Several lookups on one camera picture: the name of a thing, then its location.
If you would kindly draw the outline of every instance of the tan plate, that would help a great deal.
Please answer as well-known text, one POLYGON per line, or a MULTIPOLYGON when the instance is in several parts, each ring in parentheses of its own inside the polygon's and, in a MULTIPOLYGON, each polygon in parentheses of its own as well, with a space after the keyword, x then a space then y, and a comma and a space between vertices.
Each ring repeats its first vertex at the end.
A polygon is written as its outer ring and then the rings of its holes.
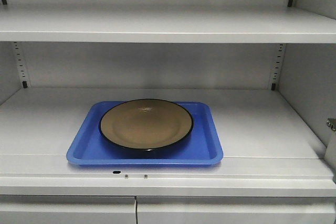
POLYGON ((183 139, 193 127, 189 112, 180 105, 158 99, 122 103, 100 121, 101 133, 123 147, 151 150, 183 139))

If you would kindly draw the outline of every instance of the blue tray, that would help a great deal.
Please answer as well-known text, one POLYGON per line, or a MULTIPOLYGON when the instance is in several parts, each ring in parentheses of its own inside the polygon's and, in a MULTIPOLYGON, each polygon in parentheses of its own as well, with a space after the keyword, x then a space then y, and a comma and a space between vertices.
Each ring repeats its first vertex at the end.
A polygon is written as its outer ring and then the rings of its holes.
POLYGON ((222 160, 222 147, 207 105, 176 102, 193 117, 194 127, 190 135, 163 148, 139 151, 117 146, 99 131, 101 117, 120 103, 99 102, 92 106, 67 152, 70 163, 87 166, 209 166, 222 160))

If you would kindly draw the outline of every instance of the black plate rim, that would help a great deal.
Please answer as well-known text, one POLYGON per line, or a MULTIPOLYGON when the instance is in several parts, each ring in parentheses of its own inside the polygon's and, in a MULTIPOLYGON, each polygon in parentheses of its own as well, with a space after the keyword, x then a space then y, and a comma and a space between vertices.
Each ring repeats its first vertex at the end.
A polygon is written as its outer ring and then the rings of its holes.
POLYGON ((125 101, 125 102, 122 102, 122 103, 120 103, 120 104, 118 104, 118 105, 116 105, 116 106, 110 108, 108 111, 106 111, 106 112, 104 113, 104 115, 103 115, 103 116, 101 117, 101 119, 99 120, 99 127, 98 127, 98 128, 99 128, 99 132, 100 132, 100 134, 104 137, 105 140, 107 140, 107 141, 109 141, 110 143, 115 144, 115 145, 117 145, 117 146, 119 146, 119 147, 126 148, 126 149, 130 149, 130 150, 136 150, 136 151, 154 151, 154 150, 158 150, 158 149, 161 149, 161 148, 165 148, 165 147, 174 145, 174 144, 179 143, 180 141, 186 139, 186 138, 190 135, 191 131, 192 131, 193 128, 194 128, 194 119, 193 119, 193 116, 190 114, 190 112, 189 112, 186 108, 182 107, 181 105, 177 104, 176 102, 171 102, 171 101, 168 101, 168 100, 156 99, 156 98, 144 98, 144 99, 134 99, 134 100, 130 100, 130 101, 125 101), (190 126, 189 131, 188 131, 188 132, 187 132, 181 139, 177 140, 176 142, 171 143, 171 144, 168 144, 168 145, 164 145, 164 146, 161 146, 161 147, 156 147, 156 148, 131 148, 131 147, 127 147, 127 146, 123 146, 123 145, 117 144, 117 143, 111 141, 110 139, 108 139, 108 138, 104 135, 104 133, 102 132, 102 130, 101 130, 101 120, 103 119, 103 117, 104 117, 110 110, 112 110, 112 109, 114 109, 114 108, 116 108, 116 107, 118 107, 118 106, 120 106, 120 105, 122 105, 122 104, 125 104, 125 103, 128 103, 128 102, 133 102, 133 101, 140 101, 140 100, 141 100, 141 101, 142 101, 142 100, 158 100, 158 101, 165 101, 165 102, 173 103, 173 104, 175 104, 175 105, 181 107, 182 109, 184 109, 184 110, 188 113, 188 115, 189 115, 189 117, 190 117, 190 119, 191 119, 191 126, 190 126))

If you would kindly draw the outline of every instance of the upper shelf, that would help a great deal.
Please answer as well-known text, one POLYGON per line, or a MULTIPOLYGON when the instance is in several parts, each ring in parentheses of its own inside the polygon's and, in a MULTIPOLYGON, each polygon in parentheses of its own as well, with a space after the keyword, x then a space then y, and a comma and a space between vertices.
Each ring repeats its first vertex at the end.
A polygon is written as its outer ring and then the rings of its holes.
POLYGON ((3 6, 0 15, 0 41, 336 42, 336 20, 296 8, 3 6))

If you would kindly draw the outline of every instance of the shelf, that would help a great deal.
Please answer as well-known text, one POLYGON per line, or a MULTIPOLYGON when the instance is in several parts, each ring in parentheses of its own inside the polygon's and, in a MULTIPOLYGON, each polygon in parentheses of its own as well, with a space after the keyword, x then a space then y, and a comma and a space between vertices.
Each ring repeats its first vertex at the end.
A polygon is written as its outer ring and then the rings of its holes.
POLYGON ((0 41, 336 42, 336 20, 296 8, 3 6, 0 11, 0 41))
POLYGON ((336 197, 325 146, 274 91, 28 88, 0 106, 0 125, 0 194, 336 197), (93 104, 148 97, 208 104, 224 159, 205 168, 68 164, 93 104))

